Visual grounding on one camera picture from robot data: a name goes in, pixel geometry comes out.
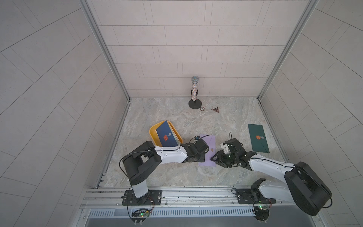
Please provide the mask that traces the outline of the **purple envelope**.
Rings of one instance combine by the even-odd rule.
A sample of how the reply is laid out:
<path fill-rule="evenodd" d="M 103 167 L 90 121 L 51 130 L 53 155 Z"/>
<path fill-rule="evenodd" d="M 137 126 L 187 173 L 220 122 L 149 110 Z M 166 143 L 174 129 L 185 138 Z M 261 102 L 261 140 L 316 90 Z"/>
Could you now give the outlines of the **purple envelope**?
<path fill-rule="evenodd" d="M 199 163 L 199 166 L 216 167 L 216 163 L 210 160 L 216 153 L 216 137 L 214 135 L 206 136 L 206 134 L 201 134 L 200 137 L 203 137 L 207 143 L 209 151 L 205 155 L 205 161 Z"/>

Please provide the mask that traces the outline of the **dark green envelope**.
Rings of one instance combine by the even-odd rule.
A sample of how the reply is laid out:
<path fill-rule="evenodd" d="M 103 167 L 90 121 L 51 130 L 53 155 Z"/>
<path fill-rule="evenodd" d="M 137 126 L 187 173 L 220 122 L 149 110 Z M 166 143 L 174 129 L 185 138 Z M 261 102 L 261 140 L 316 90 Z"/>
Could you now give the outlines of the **dark green envelope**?
<path fill-rule="evenodd" d="M 248 124 L 252 151 L 270 153 L 264 128 L 258 124 Z"/>

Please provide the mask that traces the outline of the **navy blue envelope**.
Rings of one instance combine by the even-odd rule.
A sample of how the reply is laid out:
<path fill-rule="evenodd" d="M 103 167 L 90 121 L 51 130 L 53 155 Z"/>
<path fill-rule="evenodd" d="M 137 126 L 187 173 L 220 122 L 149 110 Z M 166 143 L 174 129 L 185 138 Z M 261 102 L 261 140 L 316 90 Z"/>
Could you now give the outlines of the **navy blue envelope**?
<path fill-rule="evenodd" d="M 168 121 L 164 121 L 157 127 L 156 132 L 162 147 L 176 147 L 179 145 L 179 141 Z"/>

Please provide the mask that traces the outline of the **yellow storage tray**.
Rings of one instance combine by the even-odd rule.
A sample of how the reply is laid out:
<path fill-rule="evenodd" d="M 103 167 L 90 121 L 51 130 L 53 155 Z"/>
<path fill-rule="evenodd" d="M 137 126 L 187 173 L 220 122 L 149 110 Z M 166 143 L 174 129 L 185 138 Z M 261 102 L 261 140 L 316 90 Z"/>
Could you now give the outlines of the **yellow storage tray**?
<path fill-rule="evenodd" d="M 176 147 L 183 143 L 183 139 L 179 135 L 170 121 L 163 121 L 155 124 L 149 130 L 149 134 L 153 143 L 160 147 Z"/>

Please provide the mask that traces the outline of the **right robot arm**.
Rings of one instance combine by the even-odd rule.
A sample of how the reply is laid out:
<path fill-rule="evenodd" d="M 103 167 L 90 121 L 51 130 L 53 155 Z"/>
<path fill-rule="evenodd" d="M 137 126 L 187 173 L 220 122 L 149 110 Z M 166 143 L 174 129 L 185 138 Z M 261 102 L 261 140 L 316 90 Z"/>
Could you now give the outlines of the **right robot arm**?
<path fill-rule="evenodd" d="M 332 192 L 317 176 L 312 168 L 304 163 L 284 163 L 263 157 L 254 151 L 245 151 L 237 139 L 230 139 L 221 145 L 222 150 L 211 157 L 211 161 L 224 168 L 242 167 L 250 171 L 261 172 L 277 182 L 260 178 L 244 192 L 237 189 L 237 197 L 243 200 L 272 203 L 281 200 L 294 203 L 303 212 L 315 216 L 327 202 L 333 203 Z"/>

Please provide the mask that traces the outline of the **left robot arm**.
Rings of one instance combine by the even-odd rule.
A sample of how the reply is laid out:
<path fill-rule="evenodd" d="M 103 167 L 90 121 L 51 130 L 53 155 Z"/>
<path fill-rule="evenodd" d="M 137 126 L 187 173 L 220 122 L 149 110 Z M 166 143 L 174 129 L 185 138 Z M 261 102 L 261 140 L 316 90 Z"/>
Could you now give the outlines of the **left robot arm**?
<path fill-rule="evenodd" d="M 127 176 L 137 199 L 148 196 L 146 180 L 162 164 L 168 163 L 202 163 L 205 161 L 208 144 L 199 139 L 194 143 L 182 143 L 175 147 L 155 146 L 147 141 L 121 158 L 121 170 Z"/>

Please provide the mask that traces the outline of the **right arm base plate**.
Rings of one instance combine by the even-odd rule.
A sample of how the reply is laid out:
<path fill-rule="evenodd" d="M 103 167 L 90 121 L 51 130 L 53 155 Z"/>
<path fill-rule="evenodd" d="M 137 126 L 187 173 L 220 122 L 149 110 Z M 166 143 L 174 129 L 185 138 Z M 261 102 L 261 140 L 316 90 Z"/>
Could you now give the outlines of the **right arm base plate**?
<path fill-rule="evenodd" d="M 276 199 L 265 198 L 258 189 L 232 189 L 239 204 L 275 204 Z"/>

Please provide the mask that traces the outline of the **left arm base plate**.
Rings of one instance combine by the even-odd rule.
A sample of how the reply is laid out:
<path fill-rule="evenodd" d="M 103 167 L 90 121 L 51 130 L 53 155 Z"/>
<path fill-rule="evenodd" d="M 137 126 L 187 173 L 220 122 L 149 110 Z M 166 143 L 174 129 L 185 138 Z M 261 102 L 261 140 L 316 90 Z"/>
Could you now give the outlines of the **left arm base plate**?
<path fill-rule="evenodd" d="M 123 206 L 160 205 L 162 190 L 149 190 L 144 196 L 137 198 L 133 190 L 127 190 L 123 196 Z"/>

